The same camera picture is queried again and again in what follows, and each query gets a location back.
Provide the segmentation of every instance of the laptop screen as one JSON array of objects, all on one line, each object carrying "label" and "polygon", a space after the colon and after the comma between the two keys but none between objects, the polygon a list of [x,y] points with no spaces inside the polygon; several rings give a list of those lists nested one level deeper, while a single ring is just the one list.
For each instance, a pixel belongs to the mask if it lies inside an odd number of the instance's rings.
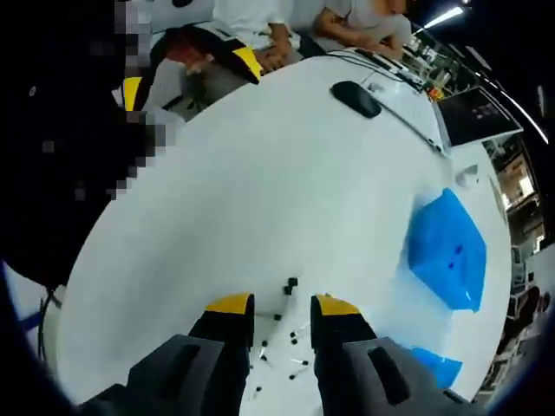
[{"label": "laptop screen", "polygon": [[520,126],[481,88],[473,88],[439,101],[451,146],[486,140],[520,131]]}]

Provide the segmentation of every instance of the blue plastic bag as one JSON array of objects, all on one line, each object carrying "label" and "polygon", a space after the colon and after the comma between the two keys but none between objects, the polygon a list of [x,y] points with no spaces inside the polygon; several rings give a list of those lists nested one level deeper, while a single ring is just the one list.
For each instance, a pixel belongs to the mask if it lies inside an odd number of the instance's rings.
[{"label": "blue plastic bag", "polygon": [[480,309],[486,243],[450,189],[413,217],[408,266],[450,309]]},{"label": "blue plastic bag", "polygon": [[412,348],[411,353],[434,374],[438,388],[450,388],[462,367],[462,362],[440,357],[424,348]]}]

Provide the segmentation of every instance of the black computer mouse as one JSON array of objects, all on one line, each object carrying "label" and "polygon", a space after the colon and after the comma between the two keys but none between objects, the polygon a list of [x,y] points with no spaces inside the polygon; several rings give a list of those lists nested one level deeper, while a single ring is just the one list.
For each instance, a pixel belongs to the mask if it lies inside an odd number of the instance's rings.
[{"label": "black computer mouse", "polygon": [[366,118],[373,119],[382,112],[382,106],[370,93],[353,81],[341,81],[331,87],[331,93]]}]

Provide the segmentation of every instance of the desk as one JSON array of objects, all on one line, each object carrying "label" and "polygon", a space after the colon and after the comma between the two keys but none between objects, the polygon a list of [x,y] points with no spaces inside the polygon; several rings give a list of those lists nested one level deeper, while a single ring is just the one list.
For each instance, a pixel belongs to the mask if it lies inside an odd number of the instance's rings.
[{"label": "desk", "polygon": [[[387,111],[368,120],[331,97],[334,83],[368,75],[329,57],[283,68],[199,114],[139,170],[69,279],[56,351],[69,397],[125,382],[135,362],[186,334],[220,296],[248,290],[258,312],[280,310],[281,287],[299,276],[277,327],[257,319],[255,345],[269,340],[271,366],[254,348],[242,414],[317,414],[311,370],[288,379],[298,370],[291,358],[313,357],[308,334],[292,346],[289,333],[308,321],[315,293],[354,303],[379,335],[464,361],[454,390],[472,399],[505,320],[510,238],[490,181],[463,190],[454,172],[478,163],[499,184],[483,146],[455,150],[449,161]],[[432,111],[424,94],[421,104]],[[449,185],[487,243],[477,314],[448,313],[420,281],[398,277],[412,210]],[[399,302],[402,292],[411,302]],[[264,390],[254,399],[256,385]]]}]

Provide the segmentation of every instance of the black cable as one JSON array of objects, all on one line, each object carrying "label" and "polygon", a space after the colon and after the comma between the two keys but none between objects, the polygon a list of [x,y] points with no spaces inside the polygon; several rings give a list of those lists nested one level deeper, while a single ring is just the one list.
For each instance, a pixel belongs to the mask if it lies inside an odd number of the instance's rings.
[{"label": "black cable", "polygon": [[404,82],[403,80],[393,77],[385,72],[382,71],[382,68],[379,67],[378,65],[375,65],[373,62],[371,61],[367,61],[362,57],[358,57],[358,56],[341,56],[341,55],[335,55],[335,54],[331,54],[328,53],[326,55],[321,55],[321,56],[331,56],[334,58],[338,58],[341,59],[343,61],[352,63],[353,65],[358,65],[359,67],[364,67],[364,68],[368,68],[368,69],[373,69],[375,72],[377,72],[380,75],[385,76],[386,78],[392,80],[392,81],[396,81],[396,82]]},{"label": "black cable", "polygon": [[380,75],[385,76],[386,78],[389,78],[390,80],[393,81],[397,81],[397,82],[403,82],[403,80],[395,74],[390,74],[389,71],[387,69],[382,68],[380,65],[372,62],[371,60],[369,60],[368,58],[364,58],[363,56],[358,55],[356,52],[353,52],[351,50],[341,50],[339,52],[348,52],[349,56],[345,56],[345,55],[335,55],[335,54],[328,54],[329,56],[335,56],[338,58],[344,58],[344,59],[349,59],[349,60],[354,60],[360,63],[366,63],[367,65],[369,65],[372,69],[375,69],[375,71],[377,73],[379,73]]},{"label": "black cable", "polygon": [[[368,63],[368,65],[376,65],[376,64],[374,64],[372,61],[363,58],[362,56],[358,55],[356,52],[354,52],[354,51],[352,51],[352,50],[348,50],[348,49],[339,49],[339,50],[331,51],[331,52],[347,52],[347,53],[349,53],[351,56],[342,56],[342,57],[344,57],[345,59],[346,59],[346,58],[355,59],[355,60],[357,60],[358,62]],[[340,55],[334,55],[334,54],[330,54],[330,53],[328,53],[328,55],[329,55],[329,56],[340,57]],[[414,82],[412,82],[412,81],[411,81],[405,74],[403,74],[403,73],[400,73],[400,74],[395,75],[396,79],[394,79],[394,78],[391,78],[391,76],[389,76],[387,73],[383,73],[381,70],[378,71],[377,69],[382,69],[382,67],[380,67],[379,65],[376,65],[376,66],[373,67],[373,68],[376,68],[376,72],[380,73],[381,75],[385,76],[386,78],[389,78],[390,80],[406,83],[407,85],[409,85],[409,86],[410,86],[416,93],[418,93],[418,94],[421,93],[421,92],[424,90],[424,88],[422,88],[422,87],[416,85]]]},{"label": "black cable", "polygon": [[40,309],[41,320],[39,321],[39,324],[38,324],[38,333],[37,333],[38,358],[44,361],[45,363],[47,362],[47,358],[46,358],[46,351],[44,349],[44,318],[46,316],[46,311],[49,308],[49,304],[54,298],[54,290],[46,289],[46,291],[47,291],[47,295],[44,303],[42,303],[42,299],[41,299],[41,309]]}]

